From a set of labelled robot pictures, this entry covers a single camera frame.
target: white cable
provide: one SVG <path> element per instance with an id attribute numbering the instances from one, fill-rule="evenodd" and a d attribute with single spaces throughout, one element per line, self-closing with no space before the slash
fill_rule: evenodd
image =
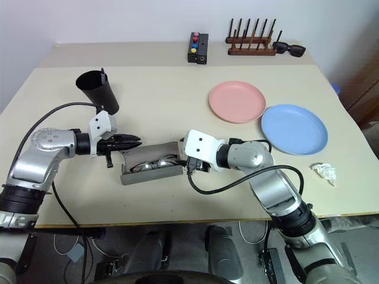
<path id="1" fill-rule="evenodd" d="M 79 237 L 77 237 L 76 238 L 76 241 L 75 241 L 75 244 L 73 244 L 73 246 L 66 252 L 66 253 L 62 253 L 62 252 L 60 252 L 59 250 L 58 250 L 58 248 L 57 248 L 57 245 L 56 245 L 56 243 L 55 243 L 55 238 L 56 238 L 56 235 L 54 234 L 54 249 L 55 249 L 55 252 L 57 253 L 57 254 L 59 254 L 60 256 L 66 256 L 68 253 L 69 253 L 69 251 L 71 251 L 71 249 L 73 249 L 73 247 L 74 246 L 76 246 L 76 244 L 78 243 L 78 241 L 79 241 Z"/>
<path id="2" fill-rule="evenodd" d="M 113 257 L 114 259 L 122 259 L 124 256 L 129 255 L 128 253 L 124 253 L 122 256 L 112 256 L 112 255 L 104 252 L 104 250 L 102 250 L 101 248 L 99 248 L 99 246 L 96 244 L 94 239 L 92 239 L 92 243 L 94 244 L 95 249 L 97 249 L 100 253 L 102 253 L 103 255 L 108 256 L 108 257 Z"/>
<path id="3" fill-rule="evenodd" d="M 245 239 L 245 237 L 244 237 L 243 234 L 242 234 L 242 230 L 241 230 L 241 222 L 240 222 L 240 221 L 238 221 L 238 228 L 239 228 L 239 232 L 241 233 L 241 237 L 243 238 L 243 240 L 244 240 L 246 243 L 248 243 L 248 244 L 259 244 L 259 243 L 261 243 L 261 242 L 264 241 L 264 239 L 265 239 L 265 237 L 266 237 L 266 235 L 267 235 L 268 221 L 266 221 L 266 229 L 265 229 L 265 234 L 264 234 L 264 236 L 263 236 L 260 240 L 258 240 L 258 241 L 254 241 L 254 242 L 251 242 L 251 241 L 248 241 L 247 239 Z"/>

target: wooden rack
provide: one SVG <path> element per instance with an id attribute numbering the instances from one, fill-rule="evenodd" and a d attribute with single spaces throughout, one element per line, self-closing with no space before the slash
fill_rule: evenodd
<path id="1" fill-rule="evenodd" d="M 234 29 L 233 36 L 232 30 L 233 30 L 233 20 L 230 21 L 230 27 L 229 27 L 229 35 L 225 39 L 225 42 L 228 44 L 231 44 L 231 47 L 228 49 L 227 54 L 229 55 L 256 55 L 256 56 L 273 56 L 276 55 L 277 51 L 274 49 L 274 47 L 269 47 L 269 44 L 271 42 L 271 37 L 274 32 L 274 25 L 277 19 L 274 19 L 269 31 L 269 34 L 264 37 L 264 32 L 267 24 L 267 20 L 265 19 L 265 22 L 263 24 L 260 36 L 256 37 L 255 34 L 258 33 L 258 24 L 259 19 L 256 20 L 255 26 L 252 30 L 251 35 L 248 37 L 249 34 L 249 26 L 250 26 L 250 19 L 248 19 L 246 28 L 243 30 L 242 36 L 240 37 L 240 29 L 242 24 L 242 19 L 239 20 L 237 29 Z M 282 31 L 280 31 L 277 41 L 279 41 Z"/>

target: blue plate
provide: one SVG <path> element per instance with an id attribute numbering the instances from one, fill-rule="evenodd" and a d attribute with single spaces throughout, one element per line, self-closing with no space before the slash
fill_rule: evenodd
<path id="1" fill-rule="evenodd" d="M 327 143 L 327 130 L 314 113 L 297 105 L 276 105 L 266 110 L 262 129 L 267 139 L 288 154 L 316 154 Z"/>

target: pink plate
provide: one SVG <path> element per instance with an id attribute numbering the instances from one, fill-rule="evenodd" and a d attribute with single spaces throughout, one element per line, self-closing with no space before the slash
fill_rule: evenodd
<path id="1" fill-rule="evenodd" d="M 266 109 L 266 100 L 260 90 L 240 81 L 218 84 L 209 94 L 209 104 L 218 117 L 232 123 L 255 120 Z"/>

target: white wall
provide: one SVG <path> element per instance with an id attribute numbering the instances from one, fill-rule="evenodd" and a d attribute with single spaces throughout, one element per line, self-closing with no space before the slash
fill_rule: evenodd
<path id="1" fill-rule="evenodd" d="M 234 18 L 277 18 L 343 84 L 378 43 L 378 0 L 0 0 L 0 111 L 53 43 L 222 41 Z"/>

